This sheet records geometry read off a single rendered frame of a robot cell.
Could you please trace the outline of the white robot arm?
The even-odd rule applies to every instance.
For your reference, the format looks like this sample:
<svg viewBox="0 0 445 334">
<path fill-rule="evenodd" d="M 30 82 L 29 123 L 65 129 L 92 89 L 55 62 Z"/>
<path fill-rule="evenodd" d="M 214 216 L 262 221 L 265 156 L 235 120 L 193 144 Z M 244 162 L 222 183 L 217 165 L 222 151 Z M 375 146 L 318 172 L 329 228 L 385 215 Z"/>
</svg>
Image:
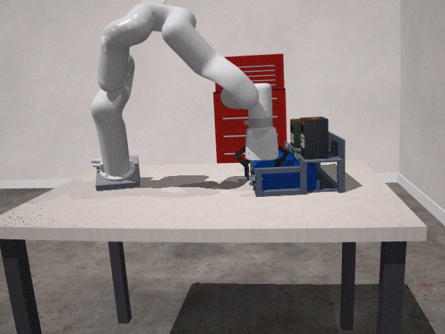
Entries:
<svg viewBox="0 0 445 334">
<path fill-rule="evenodd" d="M 226 107 L 248 109 L 248 120 L 244 120 L 244 125 L 251 128 L 273 126 L 271 85 L 253 83 L 235 64 L 217 53 L 193 27 L 196 27 L 195 16 L 185 8 L 139 3 L 125 17 L 104 29 L 97 68 L 101 90 L 91 105 L 102 157 L 92 158 L 91 163 L 93 167 L 99 167 L 105 180 L 125 180 L 135 171 L 134 162 L 129 160 L 122 119 L 135 70 L 129 48 L 144 42 L 152 31 L 161 32 L 165 42 L 192 71 L 226 90 L 220 94 Z"/>
</svg>

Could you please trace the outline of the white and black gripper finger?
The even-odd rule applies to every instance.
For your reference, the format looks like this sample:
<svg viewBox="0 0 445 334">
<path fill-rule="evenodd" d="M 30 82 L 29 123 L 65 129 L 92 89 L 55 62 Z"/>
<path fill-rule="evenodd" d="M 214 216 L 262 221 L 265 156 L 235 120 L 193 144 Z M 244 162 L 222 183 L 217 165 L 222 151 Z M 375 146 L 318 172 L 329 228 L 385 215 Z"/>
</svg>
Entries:
<svg viewBox="0 0 445 334">
<path fill-rule="evenodd" d="M 280 167 L 281 166 L 281 164 L 285 161 L 285 159 L 287 158 L 287 156 L 288 156 L 288 154 L 289 154 L 289 151 L 288 150 L 285 150 L 284 148 L 282 148 L 282 147 L 280 147 L 280 146 L 278 146 L 278 150 L 280 151 L 280 152 L 283 152 L 283 155 L 282 155 L 282 157 L 278 160 L 278 159 L 275 159 L 274 161 L 275 161 L 275 167 Z"/>
<path fill-rule="evenodd" d="M 243 154 L 245 152 L 245 147 L 244 148 L 242 148 L 241 150 L 239 150 L 238 152 L 236 152 L 234 155 L 235 155 L 235 157 L 238 159 L 238 162 L 239 163 L 241 163 L 243 166 L 244 166 L 244 169 L 245 169 L 245 177 L 247 177 L 247 180 L 249 179 L 249 175 L 248 175 L 248 173 L 249 173 L 249 166 L 248 166 L 248 164 L 251 162 L 251 161 L 249 161 L 249 160 L 242 160 L 242 158 L 240 157 L 240 155 L 241 154 Z"/>
</svg>

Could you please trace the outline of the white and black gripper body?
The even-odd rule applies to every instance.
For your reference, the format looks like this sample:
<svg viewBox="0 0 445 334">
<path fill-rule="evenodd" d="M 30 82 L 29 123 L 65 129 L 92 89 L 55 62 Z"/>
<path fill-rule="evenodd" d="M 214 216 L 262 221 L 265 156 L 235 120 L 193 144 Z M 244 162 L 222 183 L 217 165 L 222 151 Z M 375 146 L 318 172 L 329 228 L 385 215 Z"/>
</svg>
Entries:
<svg viewBox="0 0 445 334">
<path fill-rule="evenodd" d="M 245 155 L 249 161 L 268 161 L 278 158 L 278 142 L 275 127 L 247 128 Z"/>
</svg>

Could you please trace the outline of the grey shelf rack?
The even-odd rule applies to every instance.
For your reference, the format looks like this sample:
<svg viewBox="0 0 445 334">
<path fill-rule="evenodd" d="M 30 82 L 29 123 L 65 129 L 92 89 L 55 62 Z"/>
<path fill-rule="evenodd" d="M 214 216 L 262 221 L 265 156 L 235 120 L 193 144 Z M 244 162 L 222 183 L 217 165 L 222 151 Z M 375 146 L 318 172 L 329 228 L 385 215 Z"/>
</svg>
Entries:
<svg viewBox="0 0 445 334">
<path fill-rule="evenodd" d="M 292 196 L 307 195 L 314 192 L 337 191 L 345 193 L 345 139 L 329 132 L 329 158 L 328 159 L 305 159 L 300 154 L 300 148 L 294 148 L 290 143 L 284 141 L 284 149 L 289 150 L 299 161 L 299 166 L 253 168 L 250 162 L 249 180 L 253 182 L 256 197 L 262 196 Z M 323 162 L 337 162 L 337 183 L 321 168 Z M 317 190 L 307 190 L 307 164 L 317 165 Z M 299 189 L 270 189 L 262 190 L 262 174 L 275 173 L 300 173 Z"/>
</svg>

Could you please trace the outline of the blue bin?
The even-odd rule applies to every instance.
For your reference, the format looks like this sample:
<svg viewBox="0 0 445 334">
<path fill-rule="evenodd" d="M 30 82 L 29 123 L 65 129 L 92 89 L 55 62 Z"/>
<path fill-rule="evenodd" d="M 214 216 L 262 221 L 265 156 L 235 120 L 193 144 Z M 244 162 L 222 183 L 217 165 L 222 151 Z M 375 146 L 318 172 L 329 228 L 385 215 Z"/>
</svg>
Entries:
<svg viewBox="0 0 445 334">
<path fill-rule="evenodd" d="M 282 155 L 279 155 L 278 159 L 280 159 L 281 157 L 282 157 Z M 285 161 L 297 161 L 297 159 L 293 155 L 288 155 Z M 254 168 L 267 168 L 273 162 L 274 162 L 274 160 L 262 161 L 261 163 L 259 163 Z"/>
<path fill-rule="evenodd" d="M 288 150 L 289 151 L 289 150 Z M 283 155 L 283 152 L 280 152 L 279 151 L 279 155 Z M 289 151 L 289 155 L 292 155 L 292 153 Z M 255 166 L 257 166 L 259 163 L 261 163 L 262 161 L 253 161 L 253 168 L 255 167 Z"/>
<path fill-rule="evenodd" d="M 284 161 L 280 167 L 299 166 L 299 161 Z M 262 190 L 299 189 L 299 173 L 262 174 Z M 307 190 L 317 190 L 317 165 L 307 164 Z"/>
</svg>

